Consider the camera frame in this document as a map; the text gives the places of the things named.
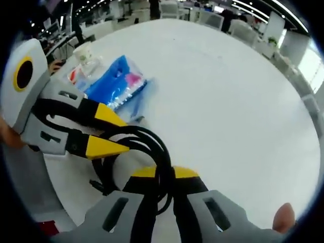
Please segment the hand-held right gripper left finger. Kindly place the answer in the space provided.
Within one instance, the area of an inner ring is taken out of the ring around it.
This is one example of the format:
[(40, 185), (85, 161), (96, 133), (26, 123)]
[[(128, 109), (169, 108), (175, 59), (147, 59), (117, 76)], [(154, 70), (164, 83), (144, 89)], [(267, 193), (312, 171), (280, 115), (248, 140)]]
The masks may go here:
[(151, 242), (158, 204), (156, 167), (136, 170), (121, 191), (113, 191), (86, 213), (77, 228), (55, 242)]

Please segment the person's left hand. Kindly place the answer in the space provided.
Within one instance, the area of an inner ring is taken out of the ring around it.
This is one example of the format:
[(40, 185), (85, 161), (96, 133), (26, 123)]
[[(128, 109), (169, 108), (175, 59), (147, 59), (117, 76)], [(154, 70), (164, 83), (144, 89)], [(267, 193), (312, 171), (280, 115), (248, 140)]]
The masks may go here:
[(17, 149), (20, 149), (25, 145), (24, 142), (21, 140), (20, 135), (16, 133), (11, 127), (9, 127), (2, 117), (1, 141), (3, 141), (6, 145)]

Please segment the person's right hand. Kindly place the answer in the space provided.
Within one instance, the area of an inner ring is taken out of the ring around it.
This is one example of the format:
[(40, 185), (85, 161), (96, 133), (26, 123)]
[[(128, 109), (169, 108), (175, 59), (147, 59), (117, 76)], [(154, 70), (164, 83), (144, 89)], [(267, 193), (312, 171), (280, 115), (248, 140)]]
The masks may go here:
[(287, 233), (296, 223), (295, 212), (292, 205), (287, 202), (275, 213), (272, 229), (279, 233)]

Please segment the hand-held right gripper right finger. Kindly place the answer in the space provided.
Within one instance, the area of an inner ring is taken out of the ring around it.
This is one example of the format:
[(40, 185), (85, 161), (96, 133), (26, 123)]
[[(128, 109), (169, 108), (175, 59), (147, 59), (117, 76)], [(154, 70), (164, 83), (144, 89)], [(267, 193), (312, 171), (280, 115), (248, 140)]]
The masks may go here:
[(257, 227), (241, 206), (208, 190), (195, 171), (173, 170), (173, 211), (182, 242), (282, 242), (281, 233)]

